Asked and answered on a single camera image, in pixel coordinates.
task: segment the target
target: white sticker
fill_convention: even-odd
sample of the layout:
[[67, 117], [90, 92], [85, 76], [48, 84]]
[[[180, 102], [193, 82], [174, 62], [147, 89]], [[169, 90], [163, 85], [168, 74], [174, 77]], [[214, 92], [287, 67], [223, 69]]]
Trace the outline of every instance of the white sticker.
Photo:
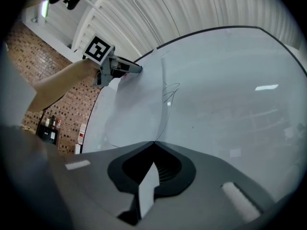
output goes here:
[[91, 163], [88, 160], [83, 160], [83, 161], [79, 161], [79, 162], [75, 162], [75, 163], [68, 163], [66, 164], [66, 169], [70, 170], [74, 170], [74, 169], [78, 169], [78, 168], [82, 168], [84, 166], [90, 165]]

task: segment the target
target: hand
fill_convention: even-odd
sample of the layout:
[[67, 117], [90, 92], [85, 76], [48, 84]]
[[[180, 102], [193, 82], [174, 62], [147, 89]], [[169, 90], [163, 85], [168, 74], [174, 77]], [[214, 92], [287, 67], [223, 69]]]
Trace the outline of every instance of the hand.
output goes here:
[[85, 63], [84, 66], [86, 67], [88, 76], [95, 78], [99, 72], [99, 65], [90, 59], [84, 59], [83, 61]]

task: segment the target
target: ceiling light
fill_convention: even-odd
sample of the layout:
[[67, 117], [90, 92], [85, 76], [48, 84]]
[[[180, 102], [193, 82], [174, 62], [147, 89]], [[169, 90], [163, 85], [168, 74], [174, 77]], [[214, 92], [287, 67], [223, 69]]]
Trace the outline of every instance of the ceiling light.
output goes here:
[[255, 91], [258, 91], [258, 90], [273, 90], [273, 89], [276, 89], [278, 86], [278, 84], [275, 84], [275, 85], [265, 85], [265, 86], [258, 86]]
[[49, 9], [49, 0], [46, 0], [43, 2], [43, 6], [42, 6], [42, 16], [44, 18], [46, 18], [48, 15], [48, 9]]

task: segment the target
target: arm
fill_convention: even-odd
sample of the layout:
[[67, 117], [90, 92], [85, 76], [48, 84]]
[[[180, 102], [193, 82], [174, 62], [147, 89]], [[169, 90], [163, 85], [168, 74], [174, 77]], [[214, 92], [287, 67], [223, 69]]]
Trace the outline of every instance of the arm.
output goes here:
[[98, 65], [95, 62], [85, 59], [35, 83], [33, 87], [36, 90], [36, 96], [28, 111], [39, 112], [52, 105], [74, 85], [88, 76], [94, 77], [98, 71], [97, 68]]

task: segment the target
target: bottle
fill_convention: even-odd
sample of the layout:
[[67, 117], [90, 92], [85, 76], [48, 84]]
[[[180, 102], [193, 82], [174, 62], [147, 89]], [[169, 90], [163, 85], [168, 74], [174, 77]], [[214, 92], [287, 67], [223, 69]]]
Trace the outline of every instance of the bottle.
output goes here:
[[59, 119], [58, 119], [58, 124], [57, 124], [57, 129], [59, 129], [60, 126], [61, 126], [61, 119], [59, 118]]
[[57, 118], [54, 115], [52, 115], [52, 118], [51, 118], [52, 129], [54, 129], [56, 127], [56, 120], [57, 120]]

